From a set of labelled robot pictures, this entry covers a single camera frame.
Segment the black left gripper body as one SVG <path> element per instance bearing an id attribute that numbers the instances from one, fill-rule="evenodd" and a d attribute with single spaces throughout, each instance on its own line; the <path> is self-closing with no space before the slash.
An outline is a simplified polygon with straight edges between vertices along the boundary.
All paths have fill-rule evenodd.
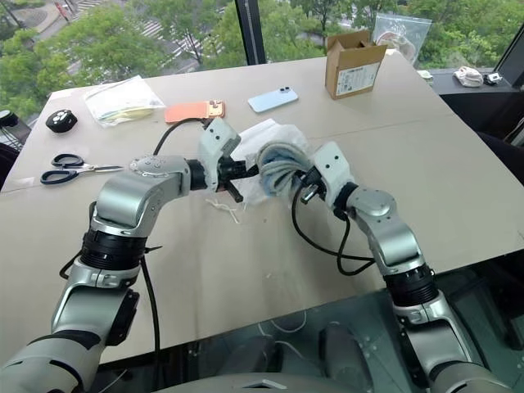
<path id="1" fill-rule="evenodd" d="M 217 166 L 218 170 L 218 191 L 224 191 L 227 183 L 232 180 L 246 178 L 247 168 L 244 160 L 234 160 L 231 157 L 222 157 Z"/>

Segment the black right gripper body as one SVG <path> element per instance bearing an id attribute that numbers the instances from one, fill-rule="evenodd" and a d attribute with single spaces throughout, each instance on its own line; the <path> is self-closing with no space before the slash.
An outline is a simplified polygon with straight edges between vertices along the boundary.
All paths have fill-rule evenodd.
<path id="1" fill-rule="evenodd" d="M 315 167 L 306 172 L 305 182 L 306 185 L 302 187 L 303 191 L 300 193 L 300 201 L 303 204 L 308 204 L 314 197 L 325 200 L 327 189 L 320 172 Z"/>

